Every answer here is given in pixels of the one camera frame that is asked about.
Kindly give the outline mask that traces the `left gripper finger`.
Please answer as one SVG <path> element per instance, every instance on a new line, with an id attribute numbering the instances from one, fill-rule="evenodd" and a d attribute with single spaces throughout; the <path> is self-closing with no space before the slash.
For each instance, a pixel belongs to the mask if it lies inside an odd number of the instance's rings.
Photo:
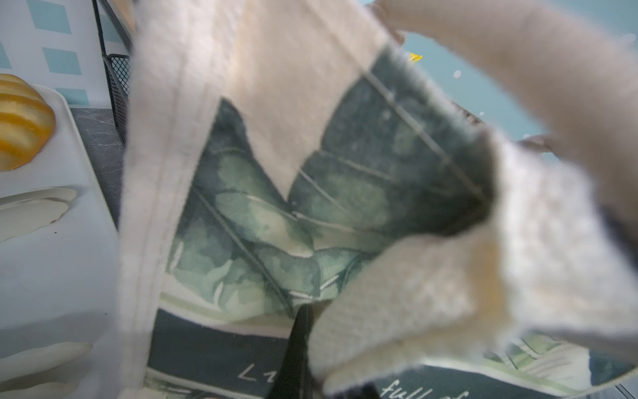
<path id="1" fill-rule="evenodd" d="M 314 380 L 307 360 L 307 341 L 313 324 L 312 306 L 302 305 L 297 312 L 282 365 L 267 399 L 313 398 Z"/>

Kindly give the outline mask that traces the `canvas tote bag leaf print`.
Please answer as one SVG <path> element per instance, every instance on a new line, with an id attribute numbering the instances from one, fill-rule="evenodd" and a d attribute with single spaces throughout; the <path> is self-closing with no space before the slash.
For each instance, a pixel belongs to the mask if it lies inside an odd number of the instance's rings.
<path id="1" fill-rule="evenodd" d="M 122 398 L 637 375 L 637 55 L 546 1 L 139 1 Z"/>

